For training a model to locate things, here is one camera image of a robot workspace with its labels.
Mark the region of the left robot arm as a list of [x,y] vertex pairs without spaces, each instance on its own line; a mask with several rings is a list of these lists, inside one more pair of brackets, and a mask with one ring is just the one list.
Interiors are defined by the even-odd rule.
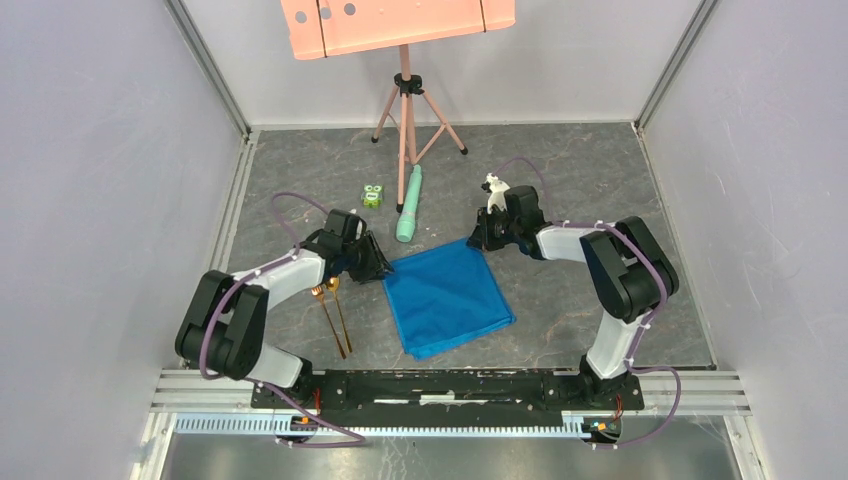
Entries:
[[206,272],[175,338],[175,352],[210,378],[256,380],[276,386],[290,407],[306,405],[314,381],[307,360],[264,339],[270,310],[343,273],[359,283],[383,280],[394,269],[360,216],[339,209],[284,256],[234,274]]

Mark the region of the blue cloth napkin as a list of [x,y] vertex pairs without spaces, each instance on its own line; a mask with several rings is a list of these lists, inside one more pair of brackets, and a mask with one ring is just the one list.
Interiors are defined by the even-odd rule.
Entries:
[[391,263],[384,281],[401,345],[417,361],[512,325],[516,316],[481,251],[465,238]]

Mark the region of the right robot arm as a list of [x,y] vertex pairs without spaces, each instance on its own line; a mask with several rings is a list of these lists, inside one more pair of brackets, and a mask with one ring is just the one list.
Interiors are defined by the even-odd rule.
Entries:
[[602,408],[618,393],[616,380],[632,371],[641,335],[669,297],[679,276],[645,222],[631,216],[614,223],[548,221],[532,186],[511,187],[494,176],[481,186],[485,206],[467,244],[481,251],[515,245],[535,260],[565,260],[587,266],[602,319],[582,358],[580,400]]

